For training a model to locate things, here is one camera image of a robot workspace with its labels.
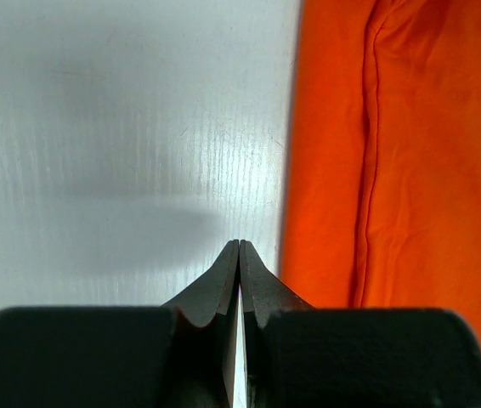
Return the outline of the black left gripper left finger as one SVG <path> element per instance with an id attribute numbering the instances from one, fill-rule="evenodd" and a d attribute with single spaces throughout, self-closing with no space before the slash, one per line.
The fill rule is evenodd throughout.
<path id="1" fill-rule="evenodd" d="M 0 310 L 0 407 L 229 407 L 240 243 L 162 306 Z"/>

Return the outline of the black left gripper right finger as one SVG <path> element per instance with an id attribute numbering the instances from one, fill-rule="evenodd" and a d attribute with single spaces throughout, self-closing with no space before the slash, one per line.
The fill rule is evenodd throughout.
<path id="1" fill-rule="evenodd" d="M 481 407 L 481 348 L 445 309 L 316 309 L 239 248 L 250 407 Z"/>

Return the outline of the orange t shirt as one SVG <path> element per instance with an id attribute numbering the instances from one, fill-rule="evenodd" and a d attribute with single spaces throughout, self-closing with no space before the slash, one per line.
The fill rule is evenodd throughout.
<path id="1" fill-rule="evenodd" d="M 284 282 L 481 343 L 481 1 L 305 2 L 293 109 Z"/>

